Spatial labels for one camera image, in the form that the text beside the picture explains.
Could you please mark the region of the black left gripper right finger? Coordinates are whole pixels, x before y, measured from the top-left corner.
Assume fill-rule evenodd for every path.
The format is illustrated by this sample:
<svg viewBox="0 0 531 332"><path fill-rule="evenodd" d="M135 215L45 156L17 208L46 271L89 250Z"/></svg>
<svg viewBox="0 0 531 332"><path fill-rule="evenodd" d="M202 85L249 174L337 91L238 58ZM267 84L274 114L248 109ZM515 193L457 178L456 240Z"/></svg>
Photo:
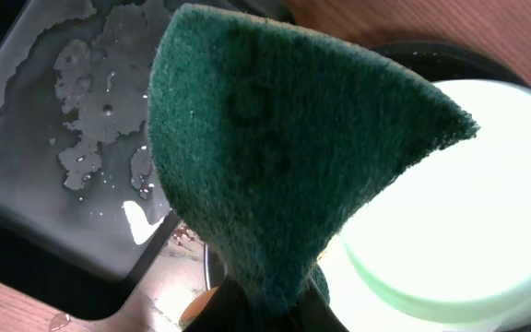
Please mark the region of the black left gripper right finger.
<svg viewBox="0 0 531 332"><path fill-rule="evenodd" d="M313 279L308 279L307 285L289 312L290 331L348 332L326 304Z"/></svg>

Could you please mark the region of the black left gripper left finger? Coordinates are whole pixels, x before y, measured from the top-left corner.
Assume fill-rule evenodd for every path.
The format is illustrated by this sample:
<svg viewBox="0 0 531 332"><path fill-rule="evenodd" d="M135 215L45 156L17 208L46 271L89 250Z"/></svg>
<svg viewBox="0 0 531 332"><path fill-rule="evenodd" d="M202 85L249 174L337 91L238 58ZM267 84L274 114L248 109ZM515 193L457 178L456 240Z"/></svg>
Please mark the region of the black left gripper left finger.
<svg viewBox="0 0 531 332"><path fill-rule="evenodd" d="M247 299L240 284L224 278L206 306L184 332L242 332L246 323Z"/></svg>

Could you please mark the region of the pale green plate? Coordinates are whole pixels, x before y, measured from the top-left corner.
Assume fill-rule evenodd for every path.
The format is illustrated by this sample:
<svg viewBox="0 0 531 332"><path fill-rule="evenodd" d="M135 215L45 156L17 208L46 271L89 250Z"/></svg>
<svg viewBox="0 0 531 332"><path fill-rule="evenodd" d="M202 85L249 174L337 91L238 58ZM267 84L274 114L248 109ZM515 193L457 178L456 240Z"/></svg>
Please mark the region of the pale green plate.
<svg viewBox="0 0 531 332"><path fill-rule="evenodd" d="M358 210L340 233L363 282L413 317L512 327L531 321L531 89L439 83L478 123Z"/></svg>

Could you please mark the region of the green scouring pad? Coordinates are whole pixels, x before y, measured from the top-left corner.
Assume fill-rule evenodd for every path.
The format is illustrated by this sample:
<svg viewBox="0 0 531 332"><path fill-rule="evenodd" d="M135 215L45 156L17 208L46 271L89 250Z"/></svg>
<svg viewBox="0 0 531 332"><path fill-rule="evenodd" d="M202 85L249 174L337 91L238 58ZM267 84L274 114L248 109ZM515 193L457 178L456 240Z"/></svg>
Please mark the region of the green scouring pad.
<svg viewBox="0 0 531 332"><path fill-rule="evenodd" d="M400 64L290 24L180 6L150 75L161 187L266 321L360 207L478 125Z"/></svg>

